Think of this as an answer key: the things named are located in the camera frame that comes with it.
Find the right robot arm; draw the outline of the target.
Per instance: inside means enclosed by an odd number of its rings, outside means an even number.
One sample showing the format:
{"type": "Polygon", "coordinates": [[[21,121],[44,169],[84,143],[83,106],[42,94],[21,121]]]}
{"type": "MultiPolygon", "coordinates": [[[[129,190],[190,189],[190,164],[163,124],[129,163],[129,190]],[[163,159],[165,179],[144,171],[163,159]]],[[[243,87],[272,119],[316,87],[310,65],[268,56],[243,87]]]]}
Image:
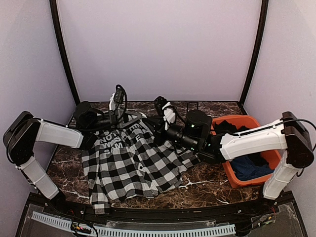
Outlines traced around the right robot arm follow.
{"type": "Polygon", "coordinates": [[[281,119],[241,132],[215,130],[212,117],[200,110],[187,113],[184,126],[176,123],[175,112],[147,118],[154,142],[166,140],[188,149],[206,163],[225,163],[235,158],[272,150],[284,150],[281,161],[271,177],[264,182],[262,195],[253,201],[252,210],[263,214],[296,173],[314,161],[314,149],[304,119],[284,112],[281,119]]]}

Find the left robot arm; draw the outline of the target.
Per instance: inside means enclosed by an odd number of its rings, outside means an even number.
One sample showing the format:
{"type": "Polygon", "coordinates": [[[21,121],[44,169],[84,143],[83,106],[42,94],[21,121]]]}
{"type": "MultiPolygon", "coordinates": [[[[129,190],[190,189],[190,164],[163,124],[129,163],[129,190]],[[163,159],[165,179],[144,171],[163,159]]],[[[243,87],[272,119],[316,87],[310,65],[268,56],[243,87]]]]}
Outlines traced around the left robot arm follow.
{"type": "Polygon", "coordinates": [[[60,197],[62,192],[35,158],[35,143],[46,142],[86,151],[97,141],[96,132],[128,128],[143,116],[117,108],[114,103],[104,113],[84,101],[77,105],[73,117],[76,128],[36,118],[30,112],[23,111],[3,136],[8,160],[51,200],[50,207],[59,215],[66,215],[70,205],[60,197]]]}

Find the black white plaid shirt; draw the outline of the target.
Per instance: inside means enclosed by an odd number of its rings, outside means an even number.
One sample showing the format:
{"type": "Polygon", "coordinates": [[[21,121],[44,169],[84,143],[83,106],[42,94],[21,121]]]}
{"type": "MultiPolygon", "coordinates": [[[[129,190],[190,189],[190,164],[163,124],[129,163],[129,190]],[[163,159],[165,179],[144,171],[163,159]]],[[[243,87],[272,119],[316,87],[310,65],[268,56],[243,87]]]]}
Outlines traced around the black white plaid shirt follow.
{"type": "Polygon", "coordinates": [[[95,214],[108,214],[113,202],[133,197],[155,198],[183,182],[182,174],[199,163],[193,152],[169,141],[154,143],[149,128],[138,121],[122,130],[97,133],[82,151],[83,173],[95,214]]]}

